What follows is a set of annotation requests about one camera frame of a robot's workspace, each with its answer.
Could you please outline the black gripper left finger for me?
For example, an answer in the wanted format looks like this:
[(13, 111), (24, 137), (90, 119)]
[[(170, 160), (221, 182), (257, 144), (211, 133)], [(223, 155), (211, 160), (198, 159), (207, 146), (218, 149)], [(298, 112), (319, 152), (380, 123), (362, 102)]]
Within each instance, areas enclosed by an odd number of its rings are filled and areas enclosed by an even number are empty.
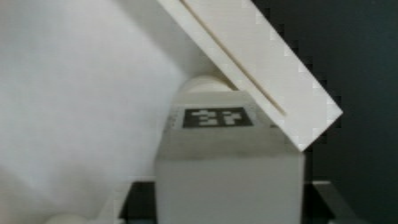
[(134, 181), (115, 188), (95, 224), (157, 224), (152, 181)]

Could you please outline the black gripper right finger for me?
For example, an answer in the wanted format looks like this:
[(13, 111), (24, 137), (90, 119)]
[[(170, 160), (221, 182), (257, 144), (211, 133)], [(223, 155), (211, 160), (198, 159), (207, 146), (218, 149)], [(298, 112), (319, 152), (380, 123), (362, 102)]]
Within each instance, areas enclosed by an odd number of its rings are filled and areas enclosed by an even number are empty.
[(362, 219), (326, 180), (305, 183), (301, 224), (362, 224)]

